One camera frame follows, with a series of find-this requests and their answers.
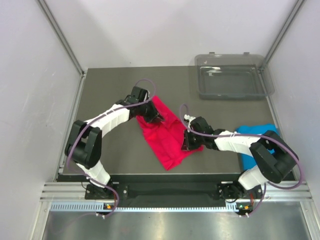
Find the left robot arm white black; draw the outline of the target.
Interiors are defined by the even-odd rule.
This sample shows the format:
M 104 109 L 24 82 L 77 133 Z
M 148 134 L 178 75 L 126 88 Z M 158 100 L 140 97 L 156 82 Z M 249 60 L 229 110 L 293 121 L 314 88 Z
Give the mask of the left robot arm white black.
M 101 163 L 102 139 L 111 130 L 135 117 L 142 117 L 148 124 L 163 122 L 164 117 L 158 112 L 152 100 L 127 96 L 117 101 L 99 116 L 87 121 L 73 123 L 64 149 L 65 156 L 72 160 L 96 186 L 96 192 L 102 198 L 109 198 L 114 191 L 111 176 Z

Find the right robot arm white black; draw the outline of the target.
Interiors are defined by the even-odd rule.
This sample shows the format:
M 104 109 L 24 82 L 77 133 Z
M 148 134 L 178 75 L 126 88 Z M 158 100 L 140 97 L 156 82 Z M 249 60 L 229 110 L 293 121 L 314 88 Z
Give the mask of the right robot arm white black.
M 192 151 L 201 146 L 254 158 L 256 165 L 244 171 L 233 185 L 239 198 L 245 198 L 258 185 L 279 184 L 295 166 L 300 166 L 298 156 L 271 130 L 264 134 L 240 134 L 218 129 L 209 134 L 186 129 L 181 149 Z

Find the red t shirt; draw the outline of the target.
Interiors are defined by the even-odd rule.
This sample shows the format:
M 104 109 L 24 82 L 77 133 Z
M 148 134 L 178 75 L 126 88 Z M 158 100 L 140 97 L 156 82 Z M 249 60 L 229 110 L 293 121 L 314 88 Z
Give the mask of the red t shirt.
M 166 171 L 180 165 L 183 160 L 197 152 L 204 150 L 203 146 L 183 151 L 184 130 L 186 129 L 178 117 L 161 101 L 158 96 L 152 98 L 156 109 L 164 121 L 147 123 L 143 117 L 136 117 L 142 130 L 143 137 Z

